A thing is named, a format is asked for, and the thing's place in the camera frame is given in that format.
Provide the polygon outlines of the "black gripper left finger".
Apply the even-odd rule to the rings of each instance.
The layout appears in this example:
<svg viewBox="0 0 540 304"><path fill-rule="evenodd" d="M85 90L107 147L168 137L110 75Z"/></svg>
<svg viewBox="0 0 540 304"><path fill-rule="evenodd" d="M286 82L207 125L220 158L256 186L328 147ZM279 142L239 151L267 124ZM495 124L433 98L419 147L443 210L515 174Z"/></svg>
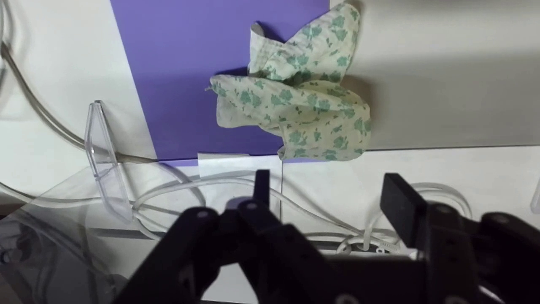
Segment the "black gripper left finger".
<svg viewBox="0 0 540 304"><path fill-rule="evenodd" d="M261 207L271 207L271 171L261 169L256 173L254 201Z"/></svg>

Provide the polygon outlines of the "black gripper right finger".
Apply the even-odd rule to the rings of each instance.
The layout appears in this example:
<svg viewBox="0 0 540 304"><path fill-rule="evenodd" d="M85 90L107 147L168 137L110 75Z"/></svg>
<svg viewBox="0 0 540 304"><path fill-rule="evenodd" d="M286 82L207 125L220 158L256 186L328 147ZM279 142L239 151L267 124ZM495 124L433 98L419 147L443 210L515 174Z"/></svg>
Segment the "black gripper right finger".
<svg viewBox="0 0 540 304"><path fill-rule="evenodd" d="M426 249L429 205L401 174L384 178L380 208L409 249Z"/></svg>

